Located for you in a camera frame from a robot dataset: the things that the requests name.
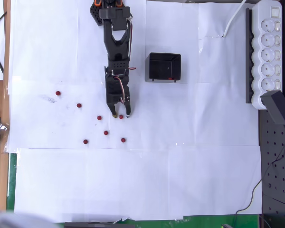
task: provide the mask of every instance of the robotic arm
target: robotic arm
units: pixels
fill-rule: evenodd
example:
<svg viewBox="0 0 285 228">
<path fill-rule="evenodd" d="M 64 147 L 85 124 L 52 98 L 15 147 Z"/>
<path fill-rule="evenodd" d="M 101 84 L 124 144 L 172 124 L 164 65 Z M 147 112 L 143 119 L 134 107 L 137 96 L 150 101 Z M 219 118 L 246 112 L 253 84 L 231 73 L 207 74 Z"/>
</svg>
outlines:
<svg viewBox="0 0 285 228">
<path fill-rule="evenodd" d="M 129 62 L 132 42 L 132 15 L 122 0 L 95 0 L 90 12 L 97 25 L 104 26 L 104 44 L 108 52 L 108 67 L 104 68 L 106 103 L 113 117 L 117 117 L 115 104 L 121 102 L 127 117 L 131 114 Z M 115 40 L 112 31 L 125 30 L 121 40 Z"/>
</svg>

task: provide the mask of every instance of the power adapter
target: power adapter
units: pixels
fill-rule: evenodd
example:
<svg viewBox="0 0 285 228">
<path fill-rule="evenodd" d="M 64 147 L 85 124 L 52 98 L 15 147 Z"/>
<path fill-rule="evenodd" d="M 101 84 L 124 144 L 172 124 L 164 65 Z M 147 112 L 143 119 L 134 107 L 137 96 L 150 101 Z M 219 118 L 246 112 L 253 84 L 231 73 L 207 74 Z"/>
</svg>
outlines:
<svg viewBox="0 0 285 228">
<path fill-rule="evenodd" d="M 263 94 L 261 102 L 275 124 L 285 125 L 285 97 L 281 91 L 269 91 Z"/>
</svg>

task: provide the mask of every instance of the white power strip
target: white power strip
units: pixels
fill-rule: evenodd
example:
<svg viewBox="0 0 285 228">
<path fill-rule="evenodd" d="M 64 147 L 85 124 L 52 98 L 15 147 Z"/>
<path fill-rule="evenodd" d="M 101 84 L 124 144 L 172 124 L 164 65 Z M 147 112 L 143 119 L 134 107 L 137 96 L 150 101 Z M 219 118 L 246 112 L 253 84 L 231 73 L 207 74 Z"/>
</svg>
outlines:
<svg viewBox="0 0 285 228">
<path fill-rule="evenodd" d="M 252 90 L 251 103 L 266 109 L 261 95 L 282 91 L 282 6 L 275 0 L 261 0 L 252 8 Z"/>
</svg>

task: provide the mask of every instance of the black container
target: black container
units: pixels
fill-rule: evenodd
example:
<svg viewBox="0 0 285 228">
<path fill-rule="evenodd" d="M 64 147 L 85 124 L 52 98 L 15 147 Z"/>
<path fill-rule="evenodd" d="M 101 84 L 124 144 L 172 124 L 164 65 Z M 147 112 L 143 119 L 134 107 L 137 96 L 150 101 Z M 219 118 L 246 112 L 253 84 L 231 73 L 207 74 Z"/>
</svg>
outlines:
<svg viewBox="0 0 285 228">
<path fill-rule="evenodd" d="M 176 82 L 180 79 L 180 54 L 150 53 L 146 59 L 146 82 Z"/>
</svg>

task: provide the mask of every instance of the orange servo part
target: orange servo part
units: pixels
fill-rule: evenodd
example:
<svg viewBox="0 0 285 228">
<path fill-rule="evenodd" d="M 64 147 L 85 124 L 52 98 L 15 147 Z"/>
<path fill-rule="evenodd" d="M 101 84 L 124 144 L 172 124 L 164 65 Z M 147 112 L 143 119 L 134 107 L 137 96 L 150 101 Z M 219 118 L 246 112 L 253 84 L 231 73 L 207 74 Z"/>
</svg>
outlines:
<svg viewBox="0 0 285 228">
<path fill-rule="evenodd" d="M 117 0 L 116 1 L 116 6 L 117 7 L 122 7 L 123 6 L 123 0 Z"/>
<path fill-rule="evenodd" d="M 101 6 L 101 0 L 95 0 L 94 5 L 96 5 L 97 7 Z"/>
</svg>

